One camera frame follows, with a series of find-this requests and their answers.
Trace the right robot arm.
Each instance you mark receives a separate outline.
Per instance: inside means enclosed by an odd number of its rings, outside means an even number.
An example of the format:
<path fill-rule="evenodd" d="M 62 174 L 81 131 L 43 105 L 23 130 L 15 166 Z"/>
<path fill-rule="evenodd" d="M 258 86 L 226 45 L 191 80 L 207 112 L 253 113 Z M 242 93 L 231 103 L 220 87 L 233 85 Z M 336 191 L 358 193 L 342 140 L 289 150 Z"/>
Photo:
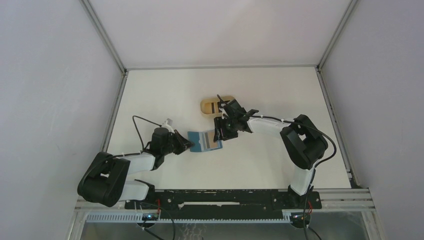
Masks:
<path fill-rule="evenodd" d="M 245 110 L 236 99 L 218 100 L 222 116 L 214 120 L 214 142 L 227 141 L 239 136 L 239 132 L 265 134 L 282 140 L 288 156 L 294 163 L 294 174 L 288 187 L 289 203 L 302 208 L 309 201 L 315 168 L 328 149 L 330 138 L 318 130 L 307 115 L 300 114 L 293 120 L 258 115 L 256 109 Z"/>

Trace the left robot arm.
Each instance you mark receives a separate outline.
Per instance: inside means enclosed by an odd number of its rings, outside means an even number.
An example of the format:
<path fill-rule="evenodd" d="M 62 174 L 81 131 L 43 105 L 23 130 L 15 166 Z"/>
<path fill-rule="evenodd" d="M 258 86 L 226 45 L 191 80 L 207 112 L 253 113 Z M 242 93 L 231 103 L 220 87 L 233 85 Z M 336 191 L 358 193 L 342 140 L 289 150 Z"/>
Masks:
<path fill-rule="evenodd" d="M 180 155 L 194 146 L 177 130 L 157 127 L 151 141 L 140 152 L 120 155 L 98 152 L 78 183 L 77 193 L 87 202 L 106 207 L 136 200 L 143 208 L 149 209 L 157 200 L 156 194 L 150 191 L 153 185 L 142 180 L 128 180 L 127 176 L 154 171 L 164 163 L 165 156 Z"/>

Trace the blue leather card holder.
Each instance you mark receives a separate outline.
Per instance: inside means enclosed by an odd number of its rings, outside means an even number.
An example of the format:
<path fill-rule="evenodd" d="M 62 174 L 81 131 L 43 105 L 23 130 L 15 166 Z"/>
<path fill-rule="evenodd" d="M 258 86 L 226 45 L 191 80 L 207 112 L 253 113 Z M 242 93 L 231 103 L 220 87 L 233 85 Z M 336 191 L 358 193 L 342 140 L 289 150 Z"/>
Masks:
<path fill-rule="evenodd" d="M 204 153 L 223 148 L 222 141 L 214 141 L 215 131 L 188 131 L 188 140 L 194 143 L 189 150 L 192 153 Z"/>

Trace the gold credit card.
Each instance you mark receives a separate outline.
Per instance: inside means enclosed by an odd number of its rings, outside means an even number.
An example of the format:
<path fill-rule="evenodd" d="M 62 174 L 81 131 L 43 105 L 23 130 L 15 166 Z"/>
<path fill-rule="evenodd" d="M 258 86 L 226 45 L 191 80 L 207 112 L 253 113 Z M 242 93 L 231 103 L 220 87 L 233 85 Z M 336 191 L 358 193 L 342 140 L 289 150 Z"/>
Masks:
<path fill-rule="evenodd" d="M 221 141 L 217 141 L 214 142 L 213 138 L 214 138 L 214 131 L 210 130 L 210 131 L 205 131 L 202 133 L 202 140 L 203 140 L 203 150 L 204 151 L 213 151 L 213 150 L 218 150 L 222 148 L 222 142 Z"/>

